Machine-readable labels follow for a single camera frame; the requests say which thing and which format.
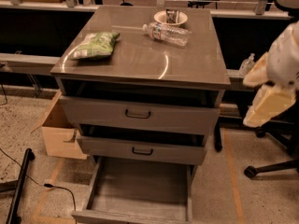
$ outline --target white bottle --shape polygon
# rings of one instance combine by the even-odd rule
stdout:
[[[243,61],[239,68],[239,75],[244,77],[254,66],[254,53],[251,53],[250,56]]]
[[[189,38],[189,31],[175,26],[164,25],[159,22],[144,24],[142,30],[151,38],[163,40],[179,46],[186,46]]]

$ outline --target cardboard box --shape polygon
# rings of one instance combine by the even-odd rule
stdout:
[[[34,130],[41,127],[49,156],[86,160],[87,155],[77,142],[78,131],[67,121],[59,104],[60,96],[61,92],[57,91]]]

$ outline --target green bag of chips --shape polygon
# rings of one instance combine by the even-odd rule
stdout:
[[[117,32],[100,32],[87,34],[84,40],[72,50],[68,59],[102,59],[111,56],[116,39],[119,37]]]

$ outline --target bowl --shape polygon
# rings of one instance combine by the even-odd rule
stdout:
[[[169,25],[169,26],[177,26],[177,27],[179,27],[180,25],[185,23],[188,19],[187,15],[180,11],[179,14],[178,14],[178,23],[167,23],[166,22],[167,17],[166,17],[166,11],[165,10],[157,12],[154,15],[153,18],[161,24],[165,24],[165,25]]]

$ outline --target floor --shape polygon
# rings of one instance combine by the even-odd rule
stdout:
[[[44,114],[56,90],[43,90],[38,98],[31,88],[5,86],[7,104],[0,106],[0,148],[22,162],[26,148],[30,162],[18,214],[22,223],[75,223],[70,213],[72,197],[63,189],[47,189],[44,183],[70,189],[81,210],[93,173],[93,162],[47,156],[41,128],[33,127]],[[4,102],[0,92],[0,104]],[[288,161],[283,147],[270,136],[257,138],[249,131],[221,129],[223,150],[215,151],[213,137],[206,158],[192,182],[194,224],[299,223],[299,175],[295,170],[244,176],[248,165]],[[0,153],[0,182],[15,180],[20,167]],[[0,193],[0,223],[5,223],[13,191]]]

